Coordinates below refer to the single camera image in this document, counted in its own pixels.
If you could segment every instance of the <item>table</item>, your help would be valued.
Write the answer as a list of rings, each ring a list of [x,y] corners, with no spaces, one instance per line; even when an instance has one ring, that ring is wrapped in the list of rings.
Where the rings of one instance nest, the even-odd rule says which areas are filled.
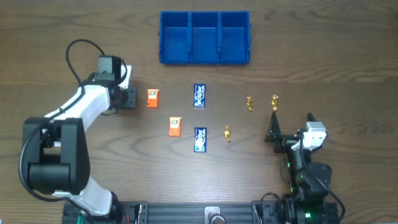
[[[160,64],[161,10],[249,10],[251,63]],[[343,223],[397,221],[397,12],[394,0],[3,1],[0,219],[60,223],[62,203],[40,202],[20,183],[22,124],[76,92],[65,49],[86,38],[134,66],[137,109],[100,116],[86,134],[92,176],[121,200],[250,202],[288,193],[279,176],[284,156],[264,142],[278,94],[284,133],[304,127],[308,112],[326,126],[329,138],[313,161],[333,169]],[[96,71],[92,46],[76,44],[70,57],[81,77]],[[192,108],[194,83],[206,83],[204,110]],[[145,107],[148,88],[160,90],[157,110]],[[168,137],[170,116],[182,117],[180,138]],[[208,128],[206,154],[193,153],[195,126]]]

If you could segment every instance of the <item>blue tray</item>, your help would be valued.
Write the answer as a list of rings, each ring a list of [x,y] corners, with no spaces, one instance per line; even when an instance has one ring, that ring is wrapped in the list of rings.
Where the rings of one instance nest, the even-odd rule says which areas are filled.
[[[159,60],[164,64],[246,64],[250,13],[160,12]]]

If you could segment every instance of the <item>orange box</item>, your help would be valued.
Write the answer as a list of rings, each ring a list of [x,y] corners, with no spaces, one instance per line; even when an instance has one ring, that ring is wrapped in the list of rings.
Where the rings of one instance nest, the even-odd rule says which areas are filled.
[[[148,89],[147,108],[157,108],[159,104],[159,90]]]
[[[169,136],[170,137],[181,136],[181,118],[170,117]]]

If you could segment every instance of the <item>blue package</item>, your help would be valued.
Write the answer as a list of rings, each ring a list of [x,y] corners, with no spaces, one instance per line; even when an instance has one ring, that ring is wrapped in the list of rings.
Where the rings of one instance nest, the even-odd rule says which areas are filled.
[[[193,107],[204,108],[206,105],[206,84],[194,84],[193,86]]]
[[[206,152],[207,128],[195,128],[194,152]]]

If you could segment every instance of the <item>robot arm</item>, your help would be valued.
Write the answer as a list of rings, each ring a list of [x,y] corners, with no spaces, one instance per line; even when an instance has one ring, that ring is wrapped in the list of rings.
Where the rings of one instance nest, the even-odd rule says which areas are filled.
[[[85,94],[72,107],[54,117],[30,140],[24,155],[22,173],[32,190],[55,197],[68,197],[81,208],[89,211],[98,221],[120,222],[123,210],[117,196],[103,189],[90,176],[90,160],[85,132],[93,121],[111,108],[134,108],[136,89],[128,87],[132,67],[127,65],[124,80],[121,74],[125,67],[120,58],[100,56],[98,73],[83,86]],[[81,88],[62,108],[72,104],[81,95]],[[44,119],[52,117],[59,110],[44,118],[29,118],[24,124],[24,140]],[[60,154],[46,154],[45,149],[61,147]]]

